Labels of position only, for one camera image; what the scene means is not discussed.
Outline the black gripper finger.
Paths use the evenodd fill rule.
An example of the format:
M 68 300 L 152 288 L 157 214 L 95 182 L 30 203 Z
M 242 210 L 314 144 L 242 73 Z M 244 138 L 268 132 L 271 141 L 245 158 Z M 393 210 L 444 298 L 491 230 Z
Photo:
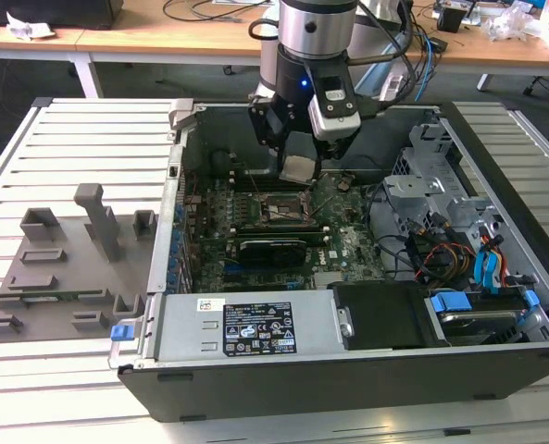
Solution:
M 293 105 L 274 94 L 272 97 L 255 95 L 249 104 L 251 119 L 257 141 L 267 146 L 276 155 L 277 172 L 283 168 L 286 141 L 290 134 Z
M 316 137 L 313 137 L 313 144 L 317 153 L 314 174 L 320 174 L 322 162 L 324 160 L 341 159 L 346 154 L 355 138 L 356 133 L 333 142 L 320 141 Z

